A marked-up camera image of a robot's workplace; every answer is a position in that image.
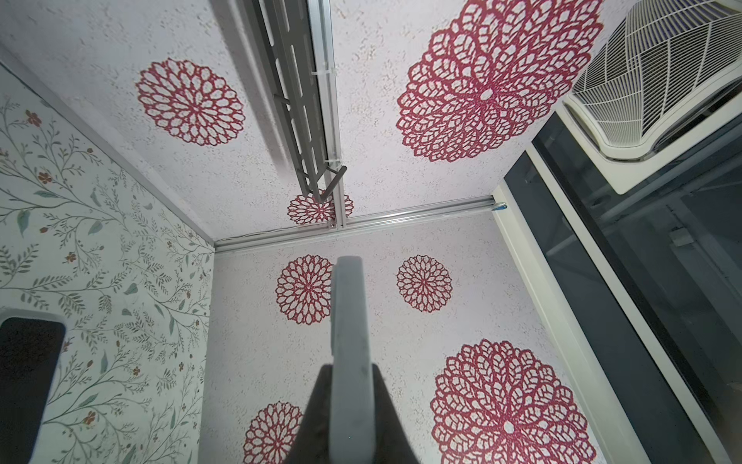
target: green leaf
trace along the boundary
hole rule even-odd
[[[53,194],[52,192],[47,192],[46,190],[37,190],[35,195],[44,198],[57,198],[57,195]]]
[[[16,222],[18,222],[18,228],[21,231],[21,236],[23,236],[23,232],[25,232],[26,229],[28,229],[28,217],[31,216],[31,211],[29,209],[24,209],[23,211],[18,212],[18,217],[16,219]]]
[[[97,398],[97,397],[98,397],[98,394],[97,393],[94,394],[94,395],[90,395],[88,397],[88,399],[86,399],[85,401],[81,402],[79,405],[77,405],[77,407],[78,408],[82,408],[83,406],[87,406],[87,405],[91,404],[93,401],[95,401],[95,398]]]
[[[88,230],[88,235],[97,234],[100,232],[100,229],[103,228],[103,223],[99,220],[95,221],[93,225],[91,226],[91,229]]]
[[[95,195],[95,190],[93,190],[93,193],[91,193],[91,199],[93,200],[93,203],[96,204],[96,206],[101,206],[100,202],[98,201],[98,197]]]
[[[103,352],[103,357],[100,360],[100,373],[105,373],[108,370],[108,357]]]
[[[132,446],[129,452],[124,456],[124,460],[121,461],[121,464],[129,464],[131,463],[131,459],[134,457],[134,452],[137,450],[136,446]]]

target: large red flower design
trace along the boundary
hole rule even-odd
[[[432,313],[440,310],[451,298],[451,277],[448,270],[430,256],[413,256],[399,267],[397,287],[411,307]]]
[[[332,263],[317,255],[291,261],[278,277],[276,302],[297,324],[312,324],[329,316]]]
[[[601,1],[469,0],[407,72],[402,143],[452,162],[522,134],[590,61]]]
[[[237,137],[245,115],[237,92],[207,66],[167,59],[140,73],[138,100],[158,127],[199,145]]]
[[[245,433],[243,463],[281,464],[299,432],[301,409],[274,403],[257,413]]]
[[[572,391],[530,350],[482,340],[446,359],[430,402],[441,464],[586,464],[596,457]]]
[[[353,213],[353,201],[345,195],[345,215]],[[289,203],[289,217],[297,224],[314,224],[335,219],[335,207],[332,205],[332,195],[323,204],[317,203],[313,197],[297,195]]]

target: zip tie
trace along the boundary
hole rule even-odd
[[[313,76],[326,76],[327,74],[332,74],[332,75],[337,76],[338,69],[330,68],[330,69],[323,69],[322,71],[310,71],[309,73]]]

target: orange flower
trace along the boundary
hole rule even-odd
[[[84,418],[84,419],[83,419],[82,421],[83,421],[83,422],[84,422],[84,423],[85,423],[86,425],[90,425],[90,424],[92,424],[92,423],[93,423],[93,421],[94,421],[94,420],[95,420],[95,413],[94,413],[93,411],[90,411],[90,412],[88,413],[88,416],[87,416],[87,417],[85,417],[85,418]]]
[[[43,171],[39,172],[39,175],[37,177],[39,178],[41,183],[49,183],[53,180],[48,172],[43,172]]]
[[[26,116],[28,116],[28,123],[33,124],[36,127],[39,127],[42,124],[42,121],[39,119],[39,115],[36,113],[31,113],[30,111],[26,110]]]

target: slotted metal bracket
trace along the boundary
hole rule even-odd
[[[245,0],[245,8],[301,193],[325,203],[347,167],[328,162],[306,0]]]

